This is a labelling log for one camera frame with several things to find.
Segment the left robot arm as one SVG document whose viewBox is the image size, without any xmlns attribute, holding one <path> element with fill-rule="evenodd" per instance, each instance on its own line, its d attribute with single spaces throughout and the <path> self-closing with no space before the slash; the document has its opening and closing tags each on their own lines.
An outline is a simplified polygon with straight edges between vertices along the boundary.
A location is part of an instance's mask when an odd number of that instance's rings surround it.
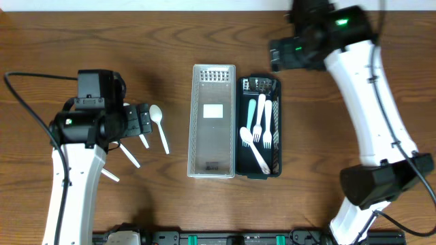
<svg viewBox="0 0 436 245">
<path fill-rule="evenodd" d="M 53 183 L 44 244 L 90 244 L 95 198 L 111 143 L 152 132 L 149 105 L 127 105 L 121 75 L 78 71 L 78 94 L 49 124 L 59 149 L 52 152 Z"/>
</svg>

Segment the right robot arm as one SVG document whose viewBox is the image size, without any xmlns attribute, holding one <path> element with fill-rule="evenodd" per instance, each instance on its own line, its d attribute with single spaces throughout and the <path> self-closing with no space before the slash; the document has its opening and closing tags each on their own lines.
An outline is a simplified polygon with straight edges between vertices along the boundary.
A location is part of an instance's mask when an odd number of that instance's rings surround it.
<svg viewBox="0 0 436 245">
<path fill-rule="evenodd" d="M 334 244 L 358 244 L 384 209 L 434 169 L 409 136 L 386 78 L 379 32 L 357 6 L 337 9 L 329 1 L 292 2 L 294 35 L 270 43 L 273 71 L 327 71 L 352 120 L 360 164 L 341 170 L 345 199 L 329 224 Z"/>
</svg>

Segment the white plastic fork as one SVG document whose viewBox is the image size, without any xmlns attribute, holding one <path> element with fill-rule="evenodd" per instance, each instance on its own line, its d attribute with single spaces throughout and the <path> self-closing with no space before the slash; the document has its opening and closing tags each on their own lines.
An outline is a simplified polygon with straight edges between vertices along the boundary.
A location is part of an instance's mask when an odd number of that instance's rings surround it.
<svg viewBox="0 0 436 245">
<path fill-rule="evenodd" d="M 272 142 L 272 134 L 270 132 L 271 126 L 271 117 L 272 117 L 272 106 L 273 103 L 271 100 L 266 100 L 264 105 L 264 113 L 265 113 L 265 132 L 263 134 L 262 140 L 265 149 L 271 149 Z"/>
<path fill-rule="evenodd" d="M 265 94 L 259 94 L 256 124 L 253 127 L 253 141 L 254 142 L 259 142 L 260 136 L 262 134 L 261 120 L 262 120 L 265 102 L 266 102 Z"/>
<path fill-rule="evenodd" d="M 248 128 L 248 130 L 251 130 L 251 125 L 253 122 L 253 117 L 256 109 L 256 103 L 257 102 L 255 99 L 249 100 L 248 111 L 247 111 L 247 123 L 246 123 L 246 128 Z"/>
</svg>

